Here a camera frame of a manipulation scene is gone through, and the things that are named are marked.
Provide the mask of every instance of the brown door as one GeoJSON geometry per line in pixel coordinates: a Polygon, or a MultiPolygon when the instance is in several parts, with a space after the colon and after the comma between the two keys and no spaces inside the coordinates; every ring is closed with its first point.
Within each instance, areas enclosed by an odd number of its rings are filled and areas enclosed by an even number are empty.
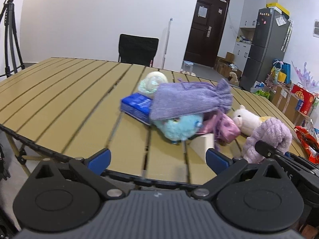
{"type": "Polygon", "coordinates": [[[197,0],[184,60],[214,67],[229,0],[197,0]]]}

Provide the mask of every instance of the blue tissue pack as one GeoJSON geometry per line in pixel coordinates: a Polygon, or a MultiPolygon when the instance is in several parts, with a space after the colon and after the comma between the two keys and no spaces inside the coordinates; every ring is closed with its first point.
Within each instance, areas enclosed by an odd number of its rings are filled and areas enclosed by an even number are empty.
{"type": "Polygon", "coordinates": [[[149,115],[152,102],[153,100],[147,96],[133,93],[121,100],[120,110],[146,125],[151,125],[149,115]]]}

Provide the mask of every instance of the white wall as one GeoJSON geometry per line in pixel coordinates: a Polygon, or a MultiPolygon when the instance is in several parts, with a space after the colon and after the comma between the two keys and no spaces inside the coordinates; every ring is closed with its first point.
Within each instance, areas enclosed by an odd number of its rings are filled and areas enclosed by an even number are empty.
{"type": "Polygon", "coordinates": [[[179,71],[197,0],[24,0],[21,49],[25,62],[48,57],[118,60],[121,33],[159,38],[160,67],[173,18],[165,68],[179,71]]]}
{"type": "MultiPolygon", "coordinates": [[[[21,19],[21,10],[22,10],[22,1],[23,0],[13,0],[14,5],[15,5],[15,16],[16,16],[16,25],[17,25],[17,36],[18,36],[18,40],[20,40],[20,19],[21,19]]],[[[2,4],[3,4],[4,0],[0,0],[0,10],[2,9],[2,4]]],[[[11,54],[9,54],[9,66],[10,69],[13,70],[13,66],[11,63],[11,54]]],[[[4,19],[2,19],[1,23],[0,23],[0,75],[4,74],[5,68],[5,63],[4,63],[4,19]]],[[[6,77],[0,77],[0,81],[6,79],[6,77]]]]}
{"type": "Polygon", "coordinates": [[[234,50],[243,7],[244,0],[230,0],[228,10],[229,14],[226,18],[224,33],[221,39],[221,46],[218,51],[219,57],[225,57],[227,52],[232,53],[234,50]]]}
{"type": "MultiPolygon", "coordinates": [[[[284,61],[303,71],[304,63],[315,80],[319,80],[319,38],[312,36],[315,19],[319,19],[319,0],[279,0],[283,7],[290,11],[293,30],[285,53],[284,61]]],[[[299,82],[295,70],[291,66],[291,81],[299,82]]],[[[319,128],[319,108],[311,115],[314,124],[319,128]]]]}

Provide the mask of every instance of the table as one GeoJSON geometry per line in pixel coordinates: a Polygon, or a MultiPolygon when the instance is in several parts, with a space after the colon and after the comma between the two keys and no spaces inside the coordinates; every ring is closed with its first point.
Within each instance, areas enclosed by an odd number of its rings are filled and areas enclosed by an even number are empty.
{"type": "MultiPolygon", "coordinates": [[[[209,80],[163,69],[101,60],[49,58],[0,83],[0,128],[7,134],[16,156],[21,156],[12,138],[40,156],[88,158],[103,148],[112,153],[108,170],[147,179],[203,184],[215,173],[187,142],[173,145],[163,140],[155,127],[148,127],[119,111],[120,100],[137,91],[139,82],[160,71],[169,82],[209,80]]],[[[281,120],[293,134],[290,152],[305,156],[294,125],[267,99],[231,88],[232,112],[242,104],[259,116],[281,120]]],[[[221,152],[238,156],[245,143],[239,136],[221,152]]]]}

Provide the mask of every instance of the door frame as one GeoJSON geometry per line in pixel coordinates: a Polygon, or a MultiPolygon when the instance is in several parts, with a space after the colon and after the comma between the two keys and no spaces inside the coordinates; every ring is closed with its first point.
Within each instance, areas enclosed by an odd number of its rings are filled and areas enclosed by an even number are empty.
{"type": "Polygon", "coordinates": [[[226,20],[227,20],[229,2],[230,2],[230,0],[226,0],[227,6],[226,6],[226,10],[225,10],[224,21],[223,21],[223,25],[222,25],[222,27],[221,27],[221,30],[220,30],[220,33],[219,33],[219,36],[218,36],[218,39],[217,39],[217,42],[216,42],[216,44],[218,44],[218,50],[217,50],[216,55],[214,55],[214,60],[213,60],[213,62],[211,63],[210,66],[208,66],[208,67],[211,67],[211,68],[213,68],[213,67],[215,66],[215,62],[216,62],[216,58],[217,58],[217,55],[218,55],[218,51],[219,51],[219,48],[221,47],[221,39],[222,39],[222,37],[223,37],[223,33],[224,33],[224,29],[225,29],[225,24],[226,24],[226,20]]]}

